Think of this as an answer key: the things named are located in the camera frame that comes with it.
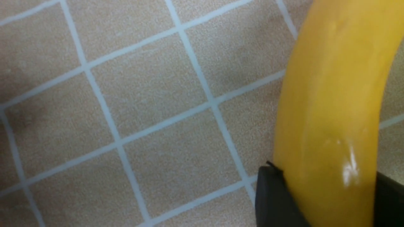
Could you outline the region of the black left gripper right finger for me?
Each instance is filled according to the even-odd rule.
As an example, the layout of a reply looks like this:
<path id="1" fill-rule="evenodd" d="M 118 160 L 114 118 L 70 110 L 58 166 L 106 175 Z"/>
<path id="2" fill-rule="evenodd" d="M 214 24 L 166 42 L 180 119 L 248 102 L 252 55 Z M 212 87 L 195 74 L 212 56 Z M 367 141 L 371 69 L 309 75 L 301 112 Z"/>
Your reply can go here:
<path id="1" fill-rule="evenodd" d="M 404 226 L 404 186 L 381 172 L 376 180 L 374 226 Z"/>

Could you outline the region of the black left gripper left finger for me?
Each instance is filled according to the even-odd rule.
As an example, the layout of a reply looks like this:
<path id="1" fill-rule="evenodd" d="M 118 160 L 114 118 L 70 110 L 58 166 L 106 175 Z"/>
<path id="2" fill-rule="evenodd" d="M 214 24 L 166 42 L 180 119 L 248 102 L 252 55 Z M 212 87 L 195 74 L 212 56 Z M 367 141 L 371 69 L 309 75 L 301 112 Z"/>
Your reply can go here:
<path id="1" fill-rule="evenodd" d="M 287 188 L 283 171 L 270 161 L 258 170 L 254 210 L 257 227 L 310 226 Z"/>

